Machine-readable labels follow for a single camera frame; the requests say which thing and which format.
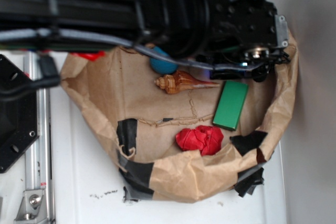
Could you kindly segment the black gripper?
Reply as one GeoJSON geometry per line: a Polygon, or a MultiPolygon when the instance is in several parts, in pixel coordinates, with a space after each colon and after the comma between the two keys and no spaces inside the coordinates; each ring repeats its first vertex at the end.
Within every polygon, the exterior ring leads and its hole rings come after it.
{"type": "Polygon", "coordinates": [[[210,0],[212,35],[197,59],[217,65],[213,80],[253,79],[262,82],[275,65],[290,62],[286,18],[267,0],[210,0]]]}

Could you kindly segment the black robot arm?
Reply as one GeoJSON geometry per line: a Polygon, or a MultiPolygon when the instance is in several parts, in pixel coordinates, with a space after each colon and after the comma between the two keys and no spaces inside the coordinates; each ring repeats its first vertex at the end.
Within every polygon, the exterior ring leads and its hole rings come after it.
{"type": "Polygon", "coordinates": [[[221,79],[262,81],[289,63],[288,27],[266,0],[1,0],[3,50],[112,46],[221,79]]]}

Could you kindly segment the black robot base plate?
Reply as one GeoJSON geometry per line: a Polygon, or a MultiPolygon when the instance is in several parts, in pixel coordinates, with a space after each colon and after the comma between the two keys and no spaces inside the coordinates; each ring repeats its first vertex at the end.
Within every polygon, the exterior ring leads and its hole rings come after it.
{"type": "MultiPolygon", "coordinates": [[[[33,81],[1,55],[1,89],[33,81]]],[[[38,138],[37,94],[33,90],[14,100],[1,99],[1,173],[7,172],[38,138]]]]}

